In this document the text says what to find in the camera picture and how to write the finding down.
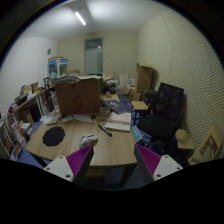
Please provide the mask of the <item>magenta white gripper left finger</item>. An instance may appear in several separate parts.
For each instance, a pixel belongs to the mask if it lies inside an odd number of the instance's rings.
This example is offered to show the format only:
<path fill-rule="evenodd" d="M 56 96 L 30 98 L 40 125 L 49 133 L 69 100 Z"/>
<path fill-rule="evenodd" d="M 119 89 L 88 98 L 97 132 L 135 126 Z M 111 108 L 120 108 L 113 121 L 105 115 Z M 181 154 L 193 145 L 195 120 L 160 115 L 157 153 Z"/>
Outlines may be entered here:
<path fill-rule="evenodd" d="M 93 146 L 88 145 L 67 157 L 57 157 L 44 170 L 75 184 L 81 184 L 93 155 Z"/>

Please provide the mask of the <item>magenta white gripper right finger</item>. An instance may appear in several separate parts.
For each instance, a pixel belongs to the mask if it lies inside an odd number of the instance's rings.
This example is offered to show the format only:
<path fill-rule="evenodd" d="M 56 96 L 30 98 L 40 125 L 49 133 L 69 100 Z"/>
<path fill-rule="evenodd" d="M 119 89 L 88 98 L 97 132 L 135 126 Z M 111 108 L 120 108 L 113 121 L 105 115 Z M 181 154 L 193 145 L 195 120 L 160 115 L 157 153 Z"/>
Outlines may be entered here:
<path fill-rule="evenodd" d="M 134 155 L 145 182 L 160 180 L 182 169 L 169 155 L 160 156 L 139 144 L 135 145 Z"/>

